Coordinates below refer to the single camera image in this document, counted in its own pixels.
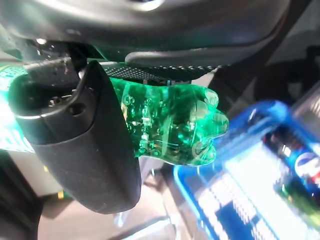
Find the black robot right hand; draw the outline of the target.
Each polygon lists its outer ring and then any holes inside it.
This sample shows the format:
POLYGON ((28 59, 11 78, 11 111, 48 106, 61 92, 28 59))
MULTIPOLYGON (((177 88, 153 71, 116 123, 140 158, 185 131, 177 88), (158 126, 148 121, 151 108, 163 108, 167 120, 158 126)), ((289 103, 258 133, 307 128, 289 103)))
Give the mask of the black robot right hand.
POLYGON ((252 72, 307 0, 3 0, 0 49, 20 74, 7 99, 22 137, 83 206, 133 208, 139 157, 201 166, 226 133, 218 95, 192 81, 252 72))

